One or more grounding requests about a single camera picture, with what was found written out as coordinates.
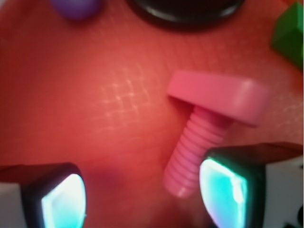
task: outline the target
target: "cyan light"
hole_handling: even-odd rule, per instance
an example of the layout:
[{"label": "cyan light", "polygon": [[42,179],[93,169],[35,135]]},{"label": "cyan light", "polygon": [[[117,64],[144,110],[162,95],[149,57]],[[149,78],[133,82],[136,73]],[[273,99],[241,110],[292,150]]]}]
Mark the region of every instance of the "cyan light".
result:
[{"label": "cyan light", "polygon": [[246,222],[247,181],[215,160],[200,166],[199,184],[205,207],[219,228],[243,228]]},{"label": "cyan light", "polygon": [[86,216],[86,190],[82,178],[71,174],[41,201],[45,228],[80,228]]}]

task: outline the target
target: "red surface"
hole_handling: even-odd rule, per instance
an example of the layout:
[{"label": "red surface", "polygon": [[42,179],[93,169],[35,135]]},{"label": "red surface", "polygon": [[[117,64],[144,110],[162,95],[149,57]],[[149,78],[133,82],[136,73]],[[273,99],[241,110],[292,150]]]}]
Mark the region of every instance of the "red surface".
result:
[{"label": "red surface", "polygon": [[303,0],[284,0],[288,5],[292,5],[294,2],[298,1],[303,5]]},{"label": "red surface", "polygon": [[86,227],[206,227],[200,194],[175,199],[163,170],[192,106],[165,91],[172,73],[246,76],[271,87],[259,128],[234,124],[225,145],[303,141],[303,75],[271,50],[280,0],[247,0],[219,26],[186,33],[104,0],[71,23],[47,0],[0,10],[0,165],[74,162],[87,188]]}]

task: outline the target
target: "green toy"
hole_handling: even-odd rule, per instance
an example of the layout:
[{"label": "green toy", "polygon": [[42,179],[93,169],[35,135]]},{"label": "green toy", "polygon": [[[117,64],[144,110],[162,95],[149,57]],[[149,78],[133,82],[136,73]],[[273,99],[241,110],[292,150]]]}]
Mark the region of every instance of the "green toy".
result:
[{"label": "green toy", "polygon": [[303,6],[291,5],[277,20],[272,47],[303,69]]}]

